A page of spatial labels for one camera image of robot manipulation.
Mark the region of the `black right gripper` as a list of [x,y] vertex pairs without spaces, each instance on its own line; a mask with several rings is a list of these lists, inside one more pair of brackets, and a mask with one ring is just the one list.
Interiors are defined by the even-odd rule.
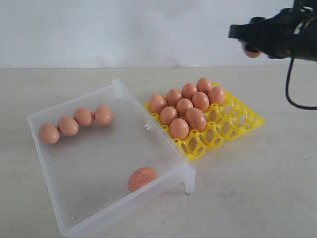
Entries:
[[228,38],[238,40],[242,49],[260,51],[270,59],[310,58],[310,2],[295,0],[272,18],[252,17],[247,24],[232,24]]

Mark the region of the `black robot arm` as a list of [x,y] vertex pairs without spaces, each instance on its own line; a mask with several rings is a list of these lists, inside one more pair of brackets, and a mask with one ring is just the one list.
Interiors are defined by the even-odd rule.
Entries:
[[228,37],[270,59],[317,60],[317,2],[295,0],[272,18],[253,17],[247,24],[232,24]]

